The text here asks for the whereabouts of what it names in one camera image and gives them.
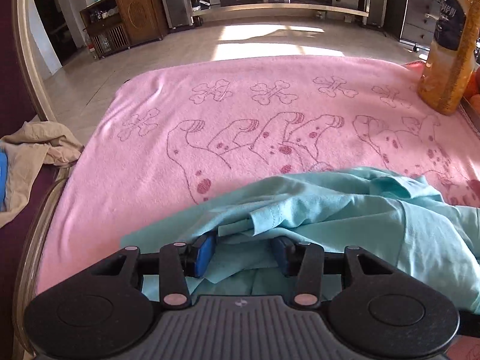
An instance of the ribbed gray panel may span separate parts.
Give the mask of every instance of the ribbed gray panel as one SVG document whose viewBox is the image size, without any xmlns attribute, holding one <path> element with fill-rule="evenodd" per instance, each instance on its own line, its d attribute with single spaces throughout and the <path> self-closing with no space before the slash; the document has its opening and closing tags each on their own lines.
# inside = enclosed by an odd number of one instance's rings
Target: ribbed gray panel
<svg viewBox="0 0 480 360">
<path fill-rule="evenodd" d="M 166 312 L 147 339 L 111 360 L 367 360 L 338 342 L 313 311 L 280 296 L 200 297 Z M 439 355 L 435 360 L 445 360 Z"/>
</svg>

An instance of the metal shelf edge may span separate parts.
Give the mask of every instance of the metal shelf edge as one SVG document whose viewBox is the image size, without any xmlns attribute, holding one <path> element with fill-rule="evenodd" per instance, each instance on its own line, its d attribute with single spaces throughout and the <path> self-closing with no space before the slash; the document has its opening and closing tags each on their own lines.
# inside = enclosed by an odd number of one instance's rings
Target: metal shelf edge
<svg viewBox="0 0 480 360">
<path fill-rule="evenodd" d="M 300 4 L 300 3 L 258 3 L 258 4 L 244 4 L 244 5 L 231 5 L 229 7 L 218 7 L 203 9 L 199 11 L 193 11 L 191 16 L 202 16 L 212 12 L 231 12 L 231 11 L 240 11 L 247 9 L 266 9 L 266 8 L 292 8 L 292 9 L 315 9 L 319 11 L 331 11 L 331 12 L 342 12 L 349 13 L 351 15 L 364 16 L 368 17 L 367 12 L 358 11 L 355 9 L 341 8 L 341 7 L 332 7 L 330 5 L 319 5 L 319 4 Z"/>
</svg>

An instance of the folded garment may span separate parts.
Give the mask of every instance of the folded garment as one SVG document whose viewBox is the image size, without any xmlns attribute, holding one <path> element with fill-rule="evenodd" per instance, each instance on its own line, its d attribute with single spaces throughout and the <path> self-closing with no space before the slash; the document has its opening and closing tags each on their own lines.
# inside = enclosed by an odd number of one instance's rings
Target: folded garment
<svg viewBox="0 0 480 360">
<path fill-rule="evenodd" d="M 78 160 L 82 150 L 83 145 L 70 130 L 56 122 L 26 122 L 14 134 L 0 139 L 0 151 L 8 158 L 0 228 L 28 204 L 33 182 L 43 164 L 68 165 Z"/>
<path fill-rule="evenodd" d="M 266 178 L 125 236 L 122 245 L 157 252 L 217 229 L 205 277 L 187 279 L 193 295 L 287 294 L 268 239 L 284 235 L 326 251 L 358 245 L 480 314 L 478 209 L 451 206 L 421 176 L 374 168 Z M 325 280 L 323 294 L 339 288 Z M 158 298 L 147 280 L 144 293 Z"/>
<path fill-rule="evenodd" d="M 5 184 L 7 183 L 7 156 L 0 151 L 0 211 L 5 198 Z"/>
</svg>

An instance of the blue cloth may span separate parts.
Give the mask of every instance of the blue cloth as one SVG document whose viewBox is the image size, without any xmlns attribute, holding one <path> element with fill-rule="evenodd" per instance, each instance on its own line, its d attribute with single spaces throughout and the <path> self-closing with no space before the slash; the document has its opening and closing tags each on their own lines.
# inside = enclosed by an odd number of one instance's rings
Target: blue cloth
<svg viewBox="0 0 480 360">
<path fill-rule="evenodd" d="M 326 251 L 358 245 L 480 314 L 478 209 L 450 206 L 424 177 L 356 168 L 266 178 L 125 236 L 123 246 L 157 252 L 218 229 L 219 244 L 205 277 L 188 278 L 193 295 L 287 295 L 268 239 L 285 235 Z M 339 291 L 325 277 L 324 295 Z M 158 299 L 158 283 L 144 293 Z"/>
<path fill-rule="evenodd" d="M 7 156 L 0 151 L 0 210 L 5 199 L 5 185 L 7 183 Z"/>
</svg>

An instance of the metal bolt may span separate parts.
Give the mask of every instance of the metal bolt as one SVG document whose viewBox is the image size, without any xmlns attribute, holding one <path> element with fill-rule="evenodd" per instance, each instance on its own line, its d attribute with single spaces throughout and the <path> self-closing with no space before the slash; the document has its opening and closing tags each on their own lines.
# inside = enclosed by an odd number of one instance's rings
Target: metal bolt
<svg viewBox="0 0 480 360">
<path fill-rule="evenodd" d="M 293 301 L 300 306 L 313 306 L 318 302 L 318 298 L 312 294 L 298 294 Z"/>
<path fill-rule="evenodd" d="M 163 301 L 171 306 L 181 306 L 187 301 L 187 297 L 183 294 L 168 294 Z"/>
</svg>

